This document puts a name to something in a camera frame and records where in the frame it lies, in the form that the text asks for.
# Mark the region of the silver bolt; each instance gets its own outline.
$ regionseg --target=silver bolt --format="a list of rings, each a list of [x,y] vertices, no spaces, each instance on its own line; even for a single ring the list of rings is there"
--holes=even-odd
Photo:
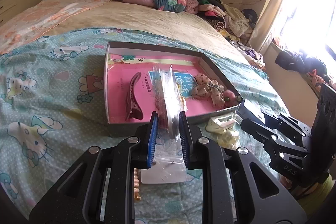
[[[238,152],[242,155],[246,155],[249,151],[245,147],[239,147]]]
[[[206,137],[201,137],[201,138],[198,139],[198,141],[199,141],[200,143],[202,143],[202,144],[207,144],[207,143],[209,143],[209,139],[206,138]]]
[[[138,141],[139,141],[139,138],[135,136],[128,138],[129,143],[137,143]]]
[[[90,154],[96,154],[99,152],[99,147],[98,146],[92,146],[89,149]]]

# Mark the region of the beige bed sheet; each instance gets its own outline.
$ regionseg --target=beige bed sheet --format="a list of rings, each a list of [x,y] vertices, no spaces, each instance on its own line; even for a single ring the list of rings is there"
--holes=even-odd
[[[180,40],[220,56],[248,64],[246,59],[223,36],[196,15],[186,12],[177,14],[160,11],[118,1],[111,1],[74,15],[44,35],[57,35],[89,27],[115,27],[146,31]]]

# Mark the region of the cardboard box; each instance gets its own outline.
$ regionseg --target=cardboard box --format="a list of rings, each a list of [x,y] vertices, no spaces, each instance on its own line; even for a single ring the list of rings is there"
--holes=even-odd
[[[111,136],[127,137],[133,135],[138,126],[149,122],[152,111],[156,110],[151,83],[151,68],[158,65],[166,69],[169,68],[170,63],[173,63],[172,68],[175,72],[179,71],[175,73],[178,77],[181,74],[188,81],[186,74],[193,75],[199,71],[212,80],[216,79],[219,84],[241,97],[221,70],[201,52],[143,43],[109,42],[105,57],[104,93]],[[137,90],[134,89],[134,95],[142,109],[143,119],[130,118],[126,120],[127,91],[130,79],[137,71],[142,72],[142,78],[134,85],[135,88],[137,87]],[[186,105],[189,108],[186,112],[189,124],[207,122],[210,117],[235,112],[238,107],[217,110],[213,107],[211,99],[197,100],[192,98],[186,98]]]

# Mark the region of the teal bed sheet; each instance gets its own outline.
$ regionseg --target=teal bed sheet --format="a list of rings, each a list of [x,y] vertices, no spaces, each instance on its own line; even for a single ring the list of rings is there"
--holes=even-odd
[[[0,184],[26,218],[88,147],[104,149],[122,140],[109,137],[113,132],[106,125],[102,80],[108,41],[204,52],[244,98],[269,114],[288,113],[265,73],[181,41],[104,27],[41,37],[0,56]],[[70,54],[63,54],[62,47],[70,47]],[[199,126],[213,138],[205,124]],[[263,146],[241,130],[240,143],[268,166]],[[201,170],[188,171],[185,183],[142,184],[140,192],[136,224],[201,222]]]

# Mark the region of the beige curtain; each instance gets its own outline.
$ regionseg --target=beige curtain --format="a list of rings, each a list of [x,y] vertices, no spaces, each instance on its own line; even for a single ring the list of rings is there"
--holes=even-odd
[[[280,10],[282,0],[266,0],[257,26],[254,28],[248,45],[264,54],[272,41],[272,26]]]

